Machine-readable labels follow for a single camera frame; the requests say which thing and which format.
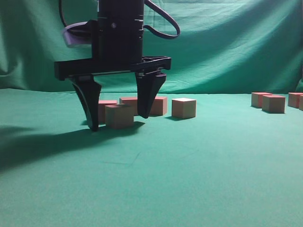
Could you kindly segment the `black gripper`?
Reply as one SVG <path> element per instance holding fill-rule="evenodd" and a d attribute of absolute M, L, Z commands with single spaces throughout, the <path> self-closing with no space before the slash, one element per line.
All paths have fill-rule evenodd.
<path fill-rule="evenodd" d="M 161 70 L 170 70 L 171 58 L 143 56 L 142 15 L 106 15 L 87 21 L 91 57 L 54 63 L 55 77 L 70 79 L 86 115 L 88 127 L 98 131 L 98 101 L 102 86 L 93 76 L 135 72 L 137 113 L 148 118 L 154 99 L 166 81 Z"/>

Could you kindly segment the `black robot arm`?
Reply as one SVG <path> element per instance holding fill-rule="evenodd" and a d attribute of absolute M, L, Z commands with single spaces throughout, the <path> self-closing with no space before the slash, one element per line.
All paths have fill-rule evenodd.
<path fill-rule="evenodd" d="M 148 118 L 153 101 L 166 80 L 171 58 L 143 56 L 143 11 L 149 0 L 101 0 L 98 19 L 86 23 L 91 34 L 91 58 L 54 63 L 55 77 L 70 80 L 84 109 L 87 124 L 98 130 L 98 99 L 101 85 L 95 75 L 134 72 L 137 83 L 137 111 Z"/>

